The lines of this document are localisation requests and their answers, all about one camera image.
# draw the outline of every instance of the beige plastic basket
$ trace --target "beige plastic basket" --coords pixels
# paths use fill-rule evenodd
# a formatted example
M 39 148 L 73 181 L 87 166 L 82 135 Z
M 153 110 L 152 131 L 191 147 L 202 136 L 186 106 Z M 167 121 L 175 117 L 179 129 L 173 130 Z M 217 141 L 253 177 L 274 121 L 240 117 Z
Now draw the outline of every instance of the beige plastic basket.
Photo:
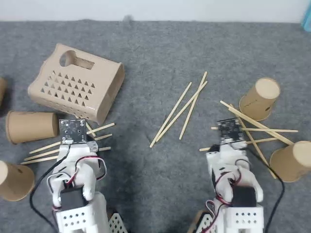
M 123 80 L 122 63 L 57 44 L 28 94 L 39 104 L 102 124 Z

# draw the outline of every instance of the wire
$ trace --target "wire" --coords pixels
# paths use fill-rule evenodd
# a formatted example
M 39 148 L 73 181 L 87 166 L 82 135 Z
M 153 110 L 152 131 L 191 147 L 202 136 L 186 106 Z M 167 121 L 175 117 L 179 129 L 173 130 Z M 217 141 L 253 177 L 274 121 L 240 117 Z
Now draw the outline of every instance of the wire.
M 259 155 L 257 155 L 253 150 L 251 150 L 250 148 L 246 147 L 247 150 L 249 150 L 263 165 L 265 165 L 270 171 L 272 171 L 272 173 L 277 177 L 277 179 L 280 181 L 281 185 L 282 185 L 282 191 L 281 191 L 281 194 L 279 195 L 278 199 L 276 200 L 276 203 L 274 204 L 274 207 L 271 211 L 271 214 L 269 216 L 269 219 L 268 219 L 268 222 L 267 222 L 267 225 L 266 225 L 266 228 L 264 230 L 265 233 L 268 233 L 269 231 L 269 228 L 270 228 L 270 225 L 271 225 L 271 222 L 272 222 L 272 219 L 273 219 L 273 216 L 275 215 L 276 213 L 276 210 L 278 208 L 278 205 L 280 204 L 283 196 L 284 196 L 284 193 L 285 193 L 285 184 L 283 182 L 283 180 L 279 177 L 279 175 L 269 166 L 267 165 L 260 157 Z
M 106 176 L 106 174 L 107 174 L 107 166 L 106 166 L 105 161 L 104 161 L 101 157 L 99 157 L 99 156 L 93 156 L 93 155 L 84 156 L 84 157 L 79 158 L 79 159 L 76 161 L 76 163 L 75 163 L 75 173 L 74 173 L 73 176 L 70 178 L 70 180 L 69 180 L 68 182 L 66 182 L 66 185 L 70 185 L 70 184 L 74 181 L 74 179 L 76 178 L 77 173 L 78 173 L 78 171 L 79 171 L 79 168 L 77 167 L 77 165 L 78 165 L 78 163 L 79 163 L 80 161 L 82 161 L 82 160 L 84 160 L 84 159 L 97 159 L 97 160 L 102 161 L 102 163 L 103 163 L 103 165 L 104 165 L 104 168 L 105 168 L 105 171 L 104 171 L 104 174 L 103 174 L 103 175 L 101 175 L 101 176 L 99 176 L 99 177 L 96 178 L 97 181 L 103 179 L 103 178 Z
M 50 193 L 51 194 L 53 194 L 54 193 L 54 191 L 53 191 L 53 189 L 52 189 L 52 186 L 51 186 L 51 178 L 53 177 L 53 176 L 56 176 L 56 175 L 60 175 L 60 176 L 62 176 L 62 175 L 66 175 L 66 176 L 68 176 L 69 177 L 69 180 L 70 180 L 70 175 L 68 174 L 68 173 L 66 173 L 66 172 L 64 172 L 64 171 L 59 171 L 59 172 L 57 172 L 57 173 L 53 173 L 52 175 L 50 175 L 48 178 L 47 178 L 47 185 L 48 185 L 48 187 L 49 187 L 49 189 L 50 189 Z
M 213 209 L 211 209 L 208 204 L 212 204 L 213 205 Z M 205 202 L 205 207 L 207 208 L 208 211 L 210 211 L 213 215 L 213 218 L 215 218 L 215 203 L 212 200 L 207 200 Z
M 41 212 L 39 212 L 35 206 L 34 206 L 34 194 L 36 192 L 36 190 L 38 189 L 39 185 L 41 184 L 42 180 L 55 168 L 57 167 L 58 165 L 60 165 L 68 156 L 69 154 L 69 151 L 70 151 L 70 145 L 68 147 L 68 151 L 66 153 L 66 155 L 59 161 L 57 161 L 52 167 L 50 167 L 40 178 L 39 180 L 37 181 L 37 183 L 35 184 L 33 190 L 30 192 L 30 197 L 29 197 L 29 204 L 30 204 L 30 207 L 31 209 L 40 217 L 42 218 L 44 221 L 46 221 L 53 229 L 53 231 L 55 233 L 58 233 L 58 229 L 51 223 L 51 221 L 49 221 Z
M 201 233 L 207 233 L 212 227 L 213 225 L 215 224 L 217 218 L 218 218 L 218 215 L 219 215 L 219 211 L 220 211 L 220 208 L 225 205 L 225 204 L 221 204 L 219 207 L 218 207 L 218 210 L 217 210 L 217 214 L 215 215 L 215 218 L 213 219 L 213 221 L 210 223 L 210 225 L 204 229 L 202 229 Z

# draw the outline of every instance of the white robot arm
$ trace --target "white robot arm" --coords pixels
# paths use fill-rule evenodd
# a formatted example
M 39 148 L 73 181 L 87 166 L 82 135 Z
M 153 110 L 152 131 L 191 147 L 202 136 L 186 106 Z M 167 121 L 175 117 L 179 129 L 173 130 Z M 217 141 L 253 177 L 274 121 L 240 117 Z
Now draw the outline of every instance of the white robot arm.
M 216 197 L 191 233 L 262 233 L 263 190 L 250 171 L 246 142 L 237 119 L 218 121 L 220 145 L 206 153 Z
M 62 145 L 58 161 L 66 158 L 47 178 L 60 233 L 110 233 L 112 228 L 127 233 L 119 214 L 108 221 L 106 200 L 95 191 L 106 172 L 96 152 L 95 141 L 87 142 L 85 120 L 60 120 Z

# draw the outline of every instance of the blue object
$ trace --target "blue object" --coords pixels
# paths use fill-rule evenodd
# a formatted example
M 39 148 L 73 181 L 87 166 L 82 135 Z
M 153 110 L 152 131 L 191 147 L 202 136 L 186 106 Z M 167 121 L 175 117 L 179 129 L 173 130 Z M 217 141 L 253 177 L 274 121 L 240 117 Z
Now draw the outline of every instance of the blue object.
M 306 30 L 307 32 L 311 32 L 311 4 L 306 12 L 306 16 L 304 20 L 301 23 L 301 26 Z

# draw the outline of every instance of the black cable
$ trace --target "black cable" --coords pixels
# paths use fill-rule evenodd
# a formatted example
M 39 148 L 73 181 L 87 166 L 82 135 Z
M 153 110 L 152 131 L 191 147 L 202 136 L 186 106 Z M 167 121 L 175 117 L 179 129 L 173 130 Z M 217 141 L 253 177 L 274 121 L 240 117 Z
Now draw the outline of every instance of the black cable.
M 33 190 L 31 191 L 30 193 L 30 198 L 29 198 L 29 204 L 30 204 L 30 207 L 31 209 L 37 214 L 39 215 L 40 218 L 42 218 L 44 221 L 46 221 L 52 228 L 53 228 L 53 231 L 55 233 L 58 233 L 58 229 L 51 223 L 51 221 L 49 221 L 42 213 L 40 213 L 34 206 L 34 201 L 33 201 L 33 198 L 34 198 L 34 194 L 35 194 L 35 191 L 38 189 L 40 183 L 42 182 L 42 180 L 55 168 L 57 167 L 58 165 L 60 165 L 68 156 L 69 154 L 69 151 L 70 151 L 70 145 L 68 147 L 68 151 L 66 153 L 66 155 L 64 156 L 64 158 L 62 158 L 61 160 L 57 161 L 52 167 L 50 167 L 40 178 L 39 180 L 37 181 L 37 183 L 35 184 Z
M 283 180 L 278 176 L 278 174 L 269 166 L 267 165 L 260 157 L 259 155 L 257 155 L 253 150 L 251 150 L 250 148 L 246 147 L 260 162 L 262 162 L 263 165 L 265 165 L 270 171 L 272 171 L 272 173 L 277 177 L 277 179 L 281 182 L 282 184 L 282 192 L 280 194 L 280 196 L 278 197 L 278 199 L 276 200 L 276 203 L 274 204 L 274 207 L 271 211 L 271 214 L 269 216 L 269 219 L 268 219 L 268 222 L 267 222 L 267 225 L 265 227 L 265 230 L 264 232 L 265 233 L 268 233 L 269 231 L 269 228 L 270 228 L 270 225 L 271 225 L 271 222 L 272 222 L 272 219 L 273 219 L 273 216 L 274 214 L 276 213 L 276 209 L 278 207 L 278 205 L 280 204 L 283 196 L 284 196 L 284 193 L 285 193 L 285 184 L 283 182 Z

